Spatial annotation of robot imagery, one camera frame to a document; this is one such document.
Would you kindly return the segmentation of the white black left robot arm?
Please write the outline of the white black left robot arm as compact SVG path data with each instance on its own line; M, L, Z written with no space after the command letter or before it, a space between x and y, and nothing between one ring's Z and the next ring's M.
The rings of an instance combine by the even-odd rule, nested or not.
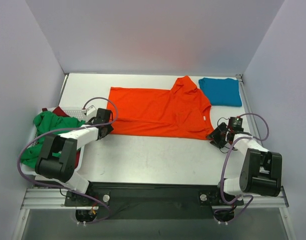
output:
M93 202L94 194L88 190L90 182L75 169L77 152L85 145L100 140L113 131L110 123L113 120L111 110L104 108L88 110L86 116L87 121L79 130L59 135L46 135L35 164L35 172L38 175L76 191L76 200L83 206Z

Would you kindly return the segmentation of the orange t-shirt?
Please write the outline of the orange t-shirt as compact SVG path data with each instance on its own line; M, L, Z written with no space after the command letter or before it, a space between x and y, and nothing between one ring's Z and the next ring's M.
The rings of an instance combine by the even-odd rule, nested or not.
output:
M214 130L211 103L189 76L171 89L111 87L107 109L117 120L113 133L205 140Z

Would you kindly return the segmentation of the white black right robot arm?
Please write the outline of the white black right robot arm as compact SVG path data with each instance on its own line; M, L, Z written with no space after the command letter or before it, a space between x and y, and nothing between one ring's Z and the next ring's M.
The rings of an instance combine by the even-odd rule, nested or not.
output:
M228 123L219 124L207 139L218 149L230 145L226 152L219 188L214 198L220 204L232 204L243 194L277 197L282 187L282 155L259 144L260 139L244 131L245 114L228 118ZM237 150L244 157L241 172L236 178L225 178L229 157Z

